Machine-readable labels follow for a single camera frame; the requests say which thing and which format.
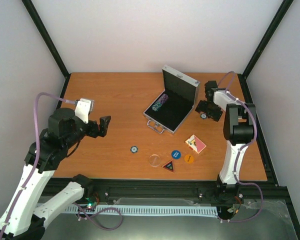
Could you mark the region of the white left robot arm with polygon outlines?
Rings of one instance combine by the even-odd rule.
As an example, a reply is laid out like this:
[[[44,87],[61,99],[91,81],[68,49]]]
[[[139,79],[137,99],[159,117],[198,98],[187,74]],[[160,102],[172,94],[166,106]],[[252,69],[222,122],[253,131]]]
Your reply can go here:
[[[38,207],[38,200],[62,160],[76,150],[84,137],[104,137],[111,120],[104,116],[99,122],[89,119],[94,101],[81,98],[73,102],[75,109],[58,108],[48,119],[48,127],[38,132],[29,147],[17,189],[0,217],[0,239],[39,240],[46,228],[63,210],[77,200],[93,198],[93,181],[74,176],[67,186],[48,202]]]

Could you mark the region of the blue white poker chip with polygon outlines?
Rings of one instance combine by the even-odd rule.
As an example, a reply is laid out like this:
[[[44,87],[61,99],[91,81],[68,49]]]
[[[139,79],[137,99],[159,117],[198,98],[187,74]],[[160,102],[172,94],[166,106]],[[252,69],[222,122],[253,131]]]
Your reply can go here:
[[[130,148],[130,151],[134,154],[134,153],[137,153],[138,152],[138,147],[137,146],[132,146],[131,148]]]
[[[201,117],[202,119],[207,119],[207,118],[208,118],[207,115],[206,115],[205,113],[202,113],[202,114],[200,115],[200,117]]]

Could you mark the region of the purple poker chip stack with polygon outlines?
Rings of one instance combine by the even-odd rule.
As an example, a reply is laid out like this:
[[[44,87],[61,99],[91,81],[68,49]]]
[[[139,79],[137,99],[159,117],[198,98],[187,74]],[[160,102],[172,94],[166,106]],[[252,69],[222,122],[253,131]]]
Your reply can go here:
[[[167,94],[163,94],[153,105],[152,110],[157,112],[163,104],[169,99],[169,96]]]

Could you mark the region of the clear round disc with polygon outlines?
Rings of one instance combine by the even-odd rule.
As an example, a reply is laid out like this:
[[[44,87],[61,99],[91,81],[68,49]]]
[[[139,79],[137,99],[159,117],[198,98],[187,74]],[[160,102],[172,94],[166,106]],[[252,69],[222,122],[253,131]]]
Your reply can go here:
[[[152,154],[149,157],[148,162],[152,167],[158,167],[161,164],[161,157],[157,154]]]

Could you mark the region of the black red triangle token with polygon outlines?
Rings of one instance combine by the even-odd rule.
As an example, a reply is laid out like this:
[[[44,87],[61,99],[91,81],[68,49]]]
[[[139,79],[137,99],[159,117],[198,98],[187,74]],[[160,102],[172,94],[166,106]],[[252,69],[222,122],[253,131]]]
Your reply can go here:
[[[165,169],[165,170],[168,170],[168,171],[172,172],[172,173],[175,172],[174,161],[173,161],[173,160],[170,160],[170,161],[166,162],[166,163],[163,164],[161,167],[162,167],[163,169]]]

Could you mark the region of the aluminium poker case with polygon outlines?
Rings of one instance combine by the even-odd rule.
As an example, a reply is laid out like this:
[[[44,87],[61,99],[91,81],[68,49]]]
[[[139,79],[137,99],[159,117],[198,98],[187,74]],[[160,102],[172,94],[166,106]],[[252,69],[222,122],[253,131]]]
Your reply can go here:
[[[198,99],[201,82],[168,65],[162,67],[163,92],[143,112],[147,126],[158,134],[169,132],[174,134],[182,125]],[[168,100],[158,111],[152,105],[163,95]]]

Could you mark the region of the orange round token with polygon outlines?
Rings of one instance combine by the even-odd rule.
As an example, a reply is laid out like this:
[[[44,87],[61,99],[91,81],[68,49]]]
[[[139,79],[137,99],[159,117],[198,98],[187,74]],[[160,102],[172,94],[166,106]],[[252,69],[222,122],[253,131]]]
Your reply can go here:
[[[184,156],[184,161],[187,163],[187,164],[192,164],[194,161],[195,161],[195,158],[193,155],[191,154],[186,154]]]

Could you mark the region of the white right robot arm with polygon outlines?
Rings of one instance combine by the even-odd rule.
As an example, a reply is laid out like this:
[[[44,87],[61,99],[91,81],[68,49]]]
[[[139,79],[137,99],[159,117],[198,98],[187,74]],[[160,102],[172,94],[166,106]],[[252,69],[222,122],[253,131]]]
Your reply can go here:
[[[218,177],[223,185],[235,185],[240,180],[245,152],[258,135],[256,107],[234,97],[228,89],[218,87],[215,80],[205,83],[204,92],[206,99],[199,102],[195,111],[215,122],[224,114],[226,154]]]

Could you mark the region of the pink playing card deck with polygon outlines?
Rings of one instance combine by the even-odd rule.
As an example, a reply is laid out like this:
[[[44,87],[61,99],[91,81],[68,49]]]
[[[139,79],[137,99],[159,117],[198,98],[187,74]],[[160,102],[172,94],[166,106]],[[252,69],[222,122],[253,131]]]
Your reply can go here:
[[[195,134],[191,135],[185,141],[185,144],[197,154],[200,154],[207,147],[207,145],[202,140],[200,140]]]

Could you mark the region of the black aluminium frame rail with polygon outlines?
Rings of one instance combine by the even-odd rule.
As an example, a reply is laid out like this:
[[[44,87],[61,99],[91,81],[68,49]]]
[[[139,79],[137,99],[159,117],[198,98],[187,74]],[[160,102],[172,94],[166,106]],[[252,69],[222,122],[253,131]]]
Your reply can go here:
[[[60,192],[70,178],[52,178],[43,190],[43,197],[52,197]],[[214,201],[217,190],[216,181],[173,181],[173,180],[126,180],[126,179],[93,179],[93,193],[97,193],[101,202],[110,202],[120,198],[162,198],[186,199],[194,202]],[[257,182],[263,198],[266,200],[291,201],[288,188],[272,182]],[[239,185],[236,195],[244,199],[260,199],[256,186]]]

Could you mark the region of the blue round token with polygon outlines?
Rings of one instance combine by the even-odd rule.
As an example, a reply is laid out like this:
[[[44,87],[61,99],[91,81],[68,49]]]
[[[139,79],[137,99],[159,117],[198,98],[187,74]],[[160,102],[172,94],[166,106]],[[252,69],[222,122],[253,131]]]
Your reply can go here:
[[[178,160],[182,157],[182,153],[179,151],[179,150],[173,150],[171,152],[171,157],[174,159],[174,160]]]

